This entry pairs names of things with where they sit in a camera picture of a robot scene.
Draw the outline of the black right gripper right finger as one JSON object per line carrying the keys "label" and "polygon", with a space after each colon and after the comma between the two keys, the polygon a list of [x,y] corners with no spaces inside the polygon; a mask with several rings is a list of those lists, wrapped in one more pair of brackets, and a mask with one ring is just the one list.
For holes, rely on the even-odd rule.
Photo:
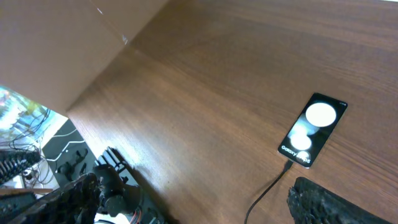
{"label": "black right gripper right finger", "polygon": [[289,189],[287,205],[296,224],[390,224],[305,177]]}

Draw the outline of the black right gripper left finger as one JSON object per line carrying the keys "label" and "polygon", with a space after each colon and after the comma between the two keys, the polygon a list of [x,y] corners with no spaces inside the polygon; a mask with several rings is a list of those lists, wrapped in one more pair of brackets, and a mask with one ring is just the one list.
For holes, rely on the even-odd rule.
{"label": "black right gripper left finger", "polygon": [[6,223],[93,224],[99,206],[100,182],[95,174],[89,173],[7,217]]}

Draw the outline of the black Galaxy smartphone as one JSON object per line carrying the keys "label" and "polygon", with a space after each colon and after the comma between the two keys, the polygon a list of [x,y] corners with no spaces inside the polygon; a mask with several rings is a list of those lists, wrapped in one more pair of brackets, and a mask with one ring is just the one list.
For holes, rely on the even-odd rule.
{"label": "black Galaxy smartphone", "polygon": [[347,108],[344,101],[314,93],[283,138],[278,152],[310,168]]}

